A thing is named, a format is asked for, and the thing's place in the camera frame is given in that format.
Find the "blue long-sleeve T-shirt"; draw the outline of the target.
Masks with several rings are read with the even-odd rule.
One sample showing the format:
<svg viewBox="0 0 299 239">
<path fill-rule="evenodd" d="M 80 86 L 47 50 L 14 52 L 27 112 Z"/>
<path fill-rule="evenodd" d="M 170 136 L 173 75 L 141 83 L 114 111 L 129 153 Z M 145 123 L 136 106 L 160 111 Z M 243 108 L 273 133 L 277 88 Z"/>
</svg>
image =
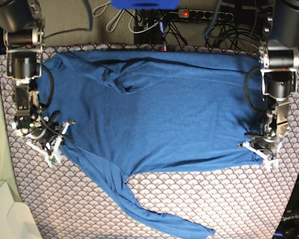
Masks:
<svg viewBox="0 0 299 239">
<path fill-rule="evenodd" d="M 184 52 L 58 53 L 47 109 L 73 120 L 62 153 L 130 217 L 183 239 L 214 230 L 144 209 L 126 184 L 134 174 L 212 171 L 261 164 L 239 148 L 259 118 L 244 97 L 248 56 Z"/>
</svg>

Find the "fan-patterned tablecloth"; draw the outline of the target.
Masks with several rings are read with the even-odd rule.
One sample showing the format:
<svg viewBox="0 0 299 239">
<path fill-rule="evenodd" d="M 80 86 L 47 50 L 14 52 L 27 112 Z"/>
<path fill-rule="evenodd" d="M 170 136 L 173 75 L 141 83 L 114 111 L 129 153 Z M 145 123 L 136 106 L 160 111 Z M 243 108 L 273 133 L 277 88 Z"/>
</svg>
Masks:
<svg viewBox="0 0 299 239">
<path fill-rule="evenodd" d="M 166 239 L 127 216 L 82 170 L 63 157 L 49 167 L 11 127 L 12 81 L 0 55 L 0 91 L 15 182 L 44 239 Z M 278 169 L 242 166 L 212 172 L 145 173 L 127 184 L 142 206 L 215 229 L 216 239 L 270 239 L 280 223 L 299 225 L 299 89 Z"/>
</svg>

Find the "black OpenArm box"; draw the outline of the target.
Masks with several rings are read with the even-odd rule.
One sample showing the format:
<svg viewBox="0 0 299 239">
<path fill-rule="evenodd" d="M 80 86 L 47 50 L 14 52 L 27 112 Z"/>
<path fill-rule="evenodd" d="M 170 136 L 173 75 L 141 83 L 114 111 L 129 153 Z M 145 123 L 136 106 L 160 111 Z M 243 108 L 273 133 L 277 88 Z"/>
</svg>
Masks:
<svg viewBox="0 0 299 239">
<path fill-rule="evenodd" d="M 274 239 L 299 239 L 299 175 Z"/>
</svg>

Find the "white plastic bin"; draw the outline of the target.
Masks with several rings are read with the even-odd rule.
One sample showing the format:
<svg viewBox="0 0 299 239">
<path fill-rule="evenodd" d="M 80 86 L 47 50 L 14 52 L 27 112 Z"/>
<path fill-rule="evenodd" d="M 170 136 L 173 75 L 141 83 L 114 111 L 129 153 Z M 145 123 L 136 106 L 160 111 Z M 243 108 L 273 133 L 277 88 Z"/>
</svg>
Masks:
<svg viewBox="0 0 299 239">
<path fill-rule="evenodd" d="M 29 207 L 16 202 L 6 181 L 0 181 L 0 239 L 40 239 Z"/>
</svg>

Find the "blue box overhead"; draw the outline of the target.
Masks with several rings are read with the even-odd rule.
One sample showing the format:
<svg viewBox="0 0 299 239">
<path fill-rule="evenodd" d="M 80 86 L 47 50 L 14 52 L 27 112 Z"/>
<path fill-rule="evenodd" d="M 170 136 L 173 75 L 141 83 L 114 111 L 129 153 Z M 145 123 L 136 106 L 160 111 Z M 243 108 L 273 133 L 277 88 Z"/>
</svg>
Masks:
<svg viewBox="0 0 299 239">
<path fill-rule="evenodd" d="M 117 9 L 175 9 L 180 0 L 112 0 Z"/>
</svg>

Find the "white power strip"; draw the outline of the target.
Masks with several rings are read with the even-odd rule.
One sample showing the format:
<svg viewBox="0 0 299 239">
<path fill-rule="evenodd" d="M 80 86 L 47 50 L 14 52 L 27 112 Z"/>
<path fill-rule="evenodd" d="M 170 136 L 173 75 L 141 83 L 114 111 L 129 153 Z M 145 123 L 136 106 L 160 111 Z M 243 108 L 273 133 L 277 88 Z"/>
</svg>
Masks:
<svg viewBox="0 0 299 239">
<path fill-rule="evenodd" d="M 214 12 L 207 10 L 179 9 L 177 14 L 179 18 L 183 19 L 211 20 Z M 218 12 L 216 20 L 233 21 L 234 15 L 229 12 Z"/>
</svg>

